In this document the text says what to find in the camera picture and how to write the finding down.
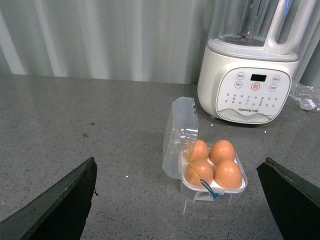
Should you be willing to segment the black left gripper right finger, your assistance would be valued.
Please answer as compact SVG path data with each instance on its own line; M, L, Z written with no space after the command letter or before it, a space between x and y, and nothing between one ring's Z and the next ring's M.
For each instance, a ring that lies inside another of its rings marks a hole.
M320 188L270 157L256 170L282 237L285 240L318 240Z

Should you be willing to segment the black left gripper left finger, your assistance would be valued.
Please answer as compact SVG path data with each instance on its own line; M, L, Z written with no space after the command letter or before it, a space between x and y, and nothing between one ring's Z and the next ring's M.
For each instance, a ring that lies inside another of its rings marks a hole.
M96 192L93 157L0 223L2 240L79 240Z

